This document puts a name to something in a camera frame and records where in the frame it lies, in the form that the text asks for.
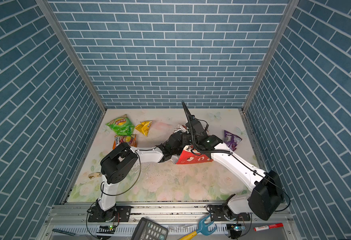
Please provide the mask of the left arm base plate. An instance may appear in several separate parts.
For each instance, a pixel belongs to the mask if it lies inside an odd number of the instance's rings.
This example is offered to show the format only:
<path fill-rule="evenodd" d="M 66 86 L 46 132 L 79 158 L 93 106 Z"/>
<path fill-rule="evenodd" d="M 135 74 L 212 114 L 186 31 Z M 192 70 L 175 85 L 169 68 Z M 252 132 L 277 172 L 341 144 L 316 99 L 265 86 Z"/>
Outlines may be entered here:
<path fill-rule="evenodd" d="M 102 210 L 98 204 L 87 210 L 87 221 L 91 223 L 128 222 L 131 213 L 130 206 L 114 206 L 109 210 Z"/>

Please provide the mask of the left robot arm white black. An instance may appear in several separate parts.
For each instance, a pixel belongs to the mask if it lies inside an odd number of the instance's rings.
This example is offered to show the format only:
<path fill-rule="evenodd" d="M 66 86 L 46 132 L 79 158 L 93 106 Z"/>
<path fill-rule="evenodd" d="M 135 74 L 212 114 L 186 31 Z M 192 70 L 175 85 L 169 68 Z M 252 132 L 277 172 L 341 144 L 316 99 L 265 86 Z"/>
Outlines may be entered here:
<path fill-rule="evenodd" d="M 127 177 L 134 165 L 138 165 L 140 172 L 142 163 L 177 161 L 188 143 L 186 133 L 173 133 L 164 143 L 152 148 L 131 147 L 127 143 L 117 146 L 100 162 L 102 182 L 97 206 L 103 212 L 115 207 L 116 197 L 128 191 L 118 193 L 118 185 Z"/>

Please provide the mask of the green snack packet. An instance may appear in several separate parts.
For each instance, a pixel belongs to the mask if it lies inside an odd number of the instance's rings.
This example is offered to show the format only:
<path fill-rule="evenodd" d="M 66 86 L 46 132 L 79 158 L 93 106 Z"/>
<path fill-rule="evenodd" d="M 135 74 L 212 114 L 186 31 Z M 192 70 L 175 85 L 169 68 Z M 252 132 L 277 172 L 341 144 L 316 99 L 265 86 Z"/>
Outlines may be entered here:
<path fill-rule="evenodd" d="M 129 136 L 132 135 L 134 130 L 134 125 L 127 115 L 122 115 L 110 122 L 106 123 L 117 136 Z"/>

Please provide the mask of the red white paper gift bag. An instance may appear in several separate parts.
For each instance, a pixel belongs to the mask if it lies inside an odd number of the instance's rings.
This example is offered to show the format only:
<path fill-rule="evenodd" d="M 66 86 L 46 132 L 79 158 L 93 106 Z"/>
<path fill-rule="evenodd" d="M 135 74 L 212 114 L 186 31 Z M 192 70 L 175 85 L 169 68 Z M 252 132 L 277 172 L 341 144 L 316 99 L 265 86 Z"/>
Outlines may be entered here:
<path fill-rule="evenodd" d="M 198 152 L 185 125 L 178 124 L 168 140 L 170 161 L 176 165 L 190 165 L 212 162 L 205 154 Z"/>

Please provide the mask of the yellow snack packet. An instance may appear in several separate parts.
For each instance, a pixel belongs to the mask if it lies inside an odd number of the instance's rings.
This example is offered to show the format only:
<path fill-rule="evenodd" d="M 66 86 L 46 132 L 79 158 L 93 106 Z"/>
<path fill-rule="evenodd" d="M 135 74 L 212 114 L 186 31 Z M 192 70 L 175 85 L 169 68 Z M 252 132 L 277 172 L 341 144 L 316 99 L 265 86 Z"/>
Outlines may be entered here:
<path fill-rule="evenodd" d="M 138 124 L 135 129 L 142 133 L 144 136 L 148 136 L 150 127 L 152 125 L 152 121 L 143 121 L 140 124 Z"/>

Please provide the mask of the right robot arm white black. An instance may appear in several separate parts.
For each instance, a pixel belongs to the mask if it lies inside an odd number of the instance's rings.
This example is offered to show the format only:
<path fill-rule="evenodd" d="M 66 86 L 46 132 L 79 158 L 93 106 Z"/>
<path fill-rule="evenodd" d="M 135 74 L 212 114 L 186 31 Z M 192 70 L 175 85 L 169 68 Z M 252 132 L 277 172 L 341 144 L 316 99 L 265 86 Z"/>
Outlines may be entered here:
<path fill-rule="evenodd" d="M 227 218 L 241 213 L 253 213 L 261 220 L 268 220 L 284 200 L 280 177 L 274 171 L 266 172 L 255 167 L 234 153 L 215 135 L 182 134 L 182 143 L 193 146 L 192 153 L 206 155 L 221 164 L 240 179 L 249 191 L 247 197 L 230 196 L 223 204 Z"/>

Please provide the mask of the purple snack packet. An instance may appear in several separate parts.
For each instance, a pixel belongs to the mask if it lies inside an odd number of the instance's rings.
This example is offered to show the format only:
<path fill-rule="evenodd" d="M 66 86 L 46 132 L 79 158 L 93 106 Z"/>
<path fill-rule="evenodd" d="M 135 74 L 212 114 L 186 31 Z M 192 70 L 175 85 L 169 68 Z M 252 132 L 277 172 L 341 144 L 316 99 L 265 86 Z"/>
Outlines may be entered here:
<path fill-rule="evenodd" d="M 233 152 L 237 149 L 237 146 L 243 139 L 235 134 L 230 133 L 229 131 L 224 130 L 224 143 L 229 147 Z"/>

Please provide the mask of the orange colourful snack packet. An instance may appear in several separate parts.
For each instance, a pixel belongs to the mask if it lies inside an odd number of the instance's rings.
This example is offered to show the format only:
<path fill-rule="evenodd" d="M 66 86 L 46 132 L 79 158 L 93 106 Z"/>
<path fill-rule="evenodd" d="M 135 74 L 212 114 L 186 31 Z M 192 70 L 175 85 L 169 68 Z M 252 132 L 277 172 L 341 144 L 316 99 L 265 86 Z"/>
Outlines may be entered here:
<path fill-rule="evenodd" d="M 131 147 L 137 147 L 136 135 L 115 136 L 112 149 L 114 150 L 122 143 L 127 143 Z"/>

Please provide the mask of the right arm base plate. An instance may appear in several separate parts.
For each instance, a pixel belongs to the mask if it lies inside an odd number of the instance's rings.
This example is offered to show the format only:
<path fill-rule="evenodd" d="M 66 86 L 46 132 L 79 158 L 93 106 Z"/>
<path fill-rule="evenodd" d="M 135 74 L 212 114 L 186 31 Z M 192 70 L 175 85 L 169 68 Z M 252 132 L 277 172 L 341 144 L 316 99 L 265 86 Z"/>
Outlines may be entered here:
<path fill-rule="evenodd" d="M 239 221 L 239 222 L 246 222 L 251 220 L 251 216 L 249 213 L 240 213 L 235 214 L 232 212 L 229 207 L 224 205 L 207 205 L 206 210 L 211 216 L 211 221 Z"/>

